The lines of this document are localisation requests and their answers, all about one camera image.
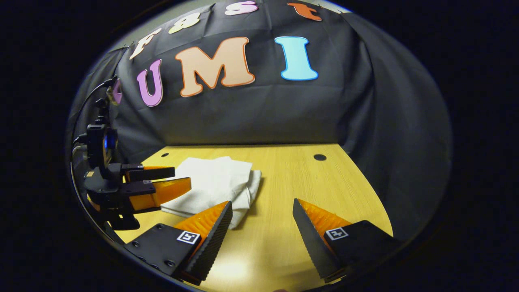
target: white cloth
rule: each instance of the white cloth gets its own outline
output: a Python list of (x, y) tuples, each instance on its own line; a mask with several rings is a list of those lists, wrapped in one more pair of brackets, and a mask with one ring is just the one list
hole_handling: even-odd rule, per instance
[(162, 211), (190, 217), (224, 201), (233, 203), (234, 229), (256, 199), (261, 171), (251, 170), (252, 163), (232, 160), (229, 156), (213, 160), (188, 158), (175, 169), (174, 178), (191, 177), (191, 190), (161, 205)]

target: yellow table surface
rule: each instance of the yellow table surface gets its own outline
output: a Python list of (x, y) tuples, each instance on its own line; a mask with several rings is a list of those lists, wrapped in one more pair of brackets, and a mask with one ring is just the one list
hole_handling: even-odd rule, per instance
[[(314, 159), (315, 154), (327, 157)], [(262, 171), (256, 201), (238, 227), (228, 230), (211, 271), (207, 291), (301, 291), (324, 285), (292, 217), (300, 198), (352, 222), (369, 220), (393, 235), (375, 191), (337, 144), (165, 147), (142, 162), (179, 166), (188, 157), (230, 156)], [(155, 211), (135, 216), (138, 230), (116, 231), (127, 243), (157, 223), (173, 226), (185, 218)]]

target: wooden table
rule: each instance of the wooden table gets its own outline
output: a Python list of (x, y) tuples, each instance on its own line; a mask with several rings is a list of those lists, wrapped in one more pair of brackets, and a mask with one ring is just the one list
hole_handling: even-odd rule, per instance
[[(314, 159), (323, 154), (324, 161)], [(337, 144), (165, 147), (143, 165), (178, 166), (188, 157), (230, 156), (262, 171), (256, 201), (234, 230), (228, 230), (206, 281), (207, 291), (301, 291), (322, 286), (292, 217), (294, 198), (352, 222), (369, 220), (393, 235), (373, 188)], [(175, 225), (184, 218), (155, 211), (138, 214), (141, 228), (117, 231), (126, 243), (153, 225)]]

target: folded towel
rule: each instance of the folded towel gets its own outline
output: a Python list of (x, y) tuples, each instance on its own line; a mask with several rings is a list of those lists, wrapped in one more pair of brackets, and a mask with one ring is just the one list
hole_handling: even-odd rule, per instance
[(221, 202), (233, 203), (234, 229), (256, 199), (261, 171), (251, 170), (252, 163), (232, 160), (229, 156), (213, 160), (188, 158), (175, 169), (175, 178), (191, 177), (191, 190), (161, 205), (162, 211), (190, 217)]

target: blue letter i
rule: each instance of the blue letter i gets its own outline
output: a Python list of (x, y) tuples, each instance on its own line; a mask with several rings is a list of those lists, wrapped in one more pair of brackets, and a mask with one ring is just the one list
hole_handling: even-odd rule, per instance
[(305, 45), (308, 40), (300, 36), (280, 36), (274, 39), (283, 47), (286, 69), (281, 77), (287, 80), (302, 81), (316, 79), (318, 74), (310, 67)]

